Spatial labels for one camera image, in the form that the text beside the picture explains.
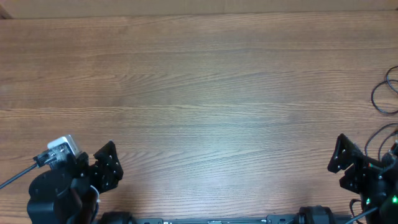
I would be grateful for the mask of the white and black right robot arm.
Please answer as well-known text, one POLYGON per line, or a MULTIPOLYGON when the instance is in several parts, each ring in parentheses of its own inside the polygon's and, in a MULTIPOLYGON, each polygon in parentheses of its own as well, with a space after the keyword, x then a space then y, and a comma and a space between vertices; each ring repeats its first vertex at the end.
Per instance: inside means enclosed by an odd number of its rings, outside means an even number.
POLYGON ((361 197, 368 223, 397 223, 397 143, 381 160, 363 154, 344 134, 337 137, 328 171, 345 173, 340 187, 361 197))

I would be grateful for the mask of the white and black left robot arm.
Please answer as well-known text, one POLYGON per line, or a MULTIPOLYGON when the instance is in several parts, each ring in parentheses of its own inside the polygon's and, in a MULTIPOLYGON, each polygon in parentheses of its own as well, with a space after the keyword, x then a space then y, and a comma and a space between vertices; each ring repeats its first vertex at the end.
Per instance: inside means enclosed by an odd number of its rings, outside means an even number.
POLYGON ((98 211, 99 194, 115 189, 123 178, 116 146, 107 142, 89 163, 70 136, 47 144, 34 157, 39 167, 50 169, 29 186, 27 213, 32 223, 91 223, 98 211))

